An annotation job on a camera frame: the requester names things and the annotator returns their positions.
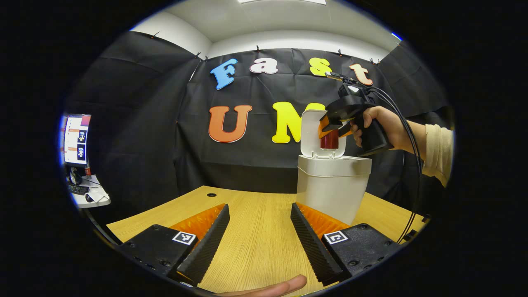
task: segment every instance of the computer monitor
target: computer monitor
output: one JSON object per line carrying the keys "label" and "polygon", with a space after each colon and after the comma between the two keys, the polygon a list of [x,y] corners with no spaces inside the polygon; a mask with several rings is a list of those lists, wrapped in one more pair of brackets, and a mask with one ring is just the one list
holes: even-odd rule
{"label": "computer monitor", "polygon": [[88,168],[87,137],[91,115],[68,114],[64,121],[64,145],[61,157],[64,165]]}

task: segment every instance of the blue letter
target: blue letter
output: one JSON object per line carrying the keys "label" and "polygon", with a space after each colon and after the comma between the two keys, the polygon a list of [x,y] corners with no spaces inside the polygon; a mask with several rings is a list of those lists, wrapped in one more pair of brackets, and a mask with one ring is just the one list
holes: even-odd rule
{"label": "blue letter", "polygon": [[237,62],[238,61],[236,59],[230,59],[229,61],[211,70],[210,73],[214,74],[214,77],[216,77],[216,81],[218,82],[218,85],[216,86],[217,90],[220,90],[234,81],[234,77],[229,77],[228,74],[234,74],[234,67],[231,64],[236,64]]}

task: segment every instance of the wooden table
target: wooden table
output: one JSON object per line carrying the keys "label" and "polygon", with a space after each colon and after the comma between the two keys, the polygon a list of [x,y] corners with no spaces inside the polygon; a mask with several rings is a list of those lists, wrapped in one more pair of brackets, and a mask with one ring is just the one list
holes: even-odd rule
{"label": "wooden table", "polygon": [[[199,287],[212,292],[256,289],[288,280],[298,274],[307,277],[304,288],[287,296],[299,296],[323,289],[290,220],[295,194],[256,193],[200,187],[181,197],[127,219],[108,224],[122,241],[134,237],[152,224],[170,227],[203,210],[229,204],[231,220],[220,246]],[[367,223],[396,241],[410,212],[365,193],[352,226]],[[416,215],[412,229],[423,226]]]}

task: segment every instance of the sleeve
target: sleeve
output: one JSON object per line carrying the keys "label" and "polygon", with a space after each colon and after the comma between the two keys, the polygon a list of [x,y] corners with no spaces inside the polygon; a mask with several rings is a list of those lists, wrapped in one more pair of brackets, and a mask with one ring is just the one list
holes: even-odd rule
{"label": "sleeve", "polygon": [[426,159],[422,173],[436,177],[445,187],[451,175],[453,131],[426,124]]}

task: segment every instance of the white ceiling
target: white ceiling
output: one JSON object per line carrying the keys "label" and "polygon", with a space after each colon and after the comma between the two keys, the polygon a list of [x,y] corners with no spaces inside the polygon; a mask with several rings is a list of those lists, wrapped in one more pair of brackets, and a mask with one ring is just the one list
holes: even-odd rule
{"label": "white ceiling", "polygon": [[167,9],[202,32],[213,43],[272,30],[310,30],[344,35],[387,51],[399,41],[375,18],[343,0],[326,5],[299,0],[186,0]]}

